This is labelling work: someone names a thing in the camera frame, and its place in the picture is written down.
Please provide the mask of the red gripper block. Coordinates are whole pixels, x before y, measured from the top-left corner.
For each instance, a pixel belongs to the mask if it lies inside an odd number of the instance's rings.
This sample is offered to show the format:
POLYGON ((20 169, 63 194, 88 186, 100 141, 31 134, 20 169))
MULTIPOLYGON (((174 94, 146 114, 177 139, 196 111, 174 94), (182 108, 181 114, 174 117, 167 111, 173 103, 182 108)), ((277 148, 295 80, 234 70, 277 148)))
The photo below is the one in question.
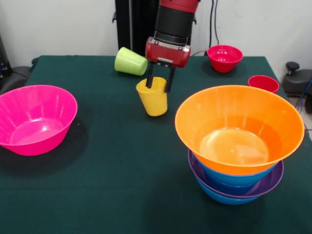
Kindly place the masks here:
POLYGON ((191 47, 189 45, 178 46, 168 44, 149 37, 146 42, 145 55, 151 61, 148 69, 146 87, 151 88, 153 84, 153 70, 156 63, 168 63, 170 67, 169 78, 167 79, 164 92, 169 93, 175 75, 175 67, 183 68, 190 57, 191 47))

